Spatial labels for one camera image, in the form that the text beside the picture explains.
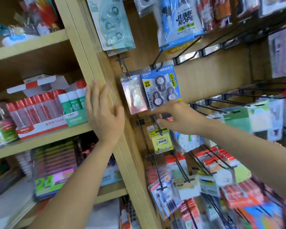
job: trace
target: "person's left hand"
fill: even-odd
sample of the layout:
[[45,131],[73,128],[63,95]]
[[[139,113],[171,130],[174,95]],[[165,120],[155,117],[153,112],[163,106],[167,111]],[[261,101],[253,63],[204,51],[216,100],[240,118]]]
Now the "person's left hand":
[[105,85],[100,94],[97,80],[93,80],[93,94],[91,103],[91,89],[86,87],[86,110],[89,124],[99,138],[100,143],[115,146],[124,132],[124,108],[115,105],[115,115],[108,108],[109,87]]

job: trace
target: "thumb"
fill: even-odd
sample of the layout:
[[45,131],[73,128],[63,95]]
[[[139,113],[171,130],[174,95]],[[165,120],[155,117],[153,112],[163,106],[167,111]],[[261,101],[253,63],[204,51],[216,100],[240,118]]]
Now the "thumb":
[[118,104],[115,104],[114,109],[116,111],[116,118],[123,120],[125,118],[124,108]]
[[157,119],[157,123],[162,127],[174,130],[176,123],[174,121],[168,121],[166,119]]

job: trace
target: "hand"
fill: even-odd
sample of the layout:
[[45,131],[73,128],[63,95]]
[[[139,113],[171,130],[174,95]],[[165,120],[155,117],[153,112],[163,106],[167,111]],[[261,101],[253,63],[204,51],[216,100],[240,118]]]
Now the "hand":
[[188,106],[188,104],[177,100],[170,100],[156,108],[153,113],[170,113],[173,121],[157,119],[157,123],[162,127],[186,135],[202,135],[202,131],[205,128],[204,124],[209,120]]
[[105,85],[101,91],[97,80],[93,80],[93,93],[91,104],[91,89],[86,87],[86,110],[89,124],[99,138],[100,143],[115,146],[124,132],[124,108],[115,105],[115,115],[108,108],[109,87]]

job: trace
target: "green box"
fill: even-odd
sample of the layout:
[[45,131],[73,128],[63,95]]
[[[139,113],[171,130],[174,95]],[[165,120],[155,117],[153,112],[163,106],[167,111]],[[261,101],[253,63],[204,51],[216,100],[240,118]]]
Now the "green box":
[[64,115],[64,119],[67,122],[69,127],[79,125],[81,123],[88,121],[85,109],[67,113]]

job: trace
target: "white cap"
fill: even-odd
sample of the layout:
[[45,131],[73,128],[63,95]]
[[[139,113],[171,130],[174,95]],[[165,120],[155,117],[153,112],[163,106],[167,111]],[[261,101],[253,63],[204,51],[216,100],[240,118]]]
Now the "white cap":
[[69,97],[68,97],[67,93],[63,93],[63,94],[58,95],[58,99],[61,103],[65,103],[65,102],[69,101]]
[[76,90],[76,94],[78,97],[83,97],[86,95],[86,88],[81,88]]
[[77,94],[76,94],[76,91],[67,92],[67,95],[68,95],[68,97],[69,97],[69,100],[78,99],[78,96],[77,96]]

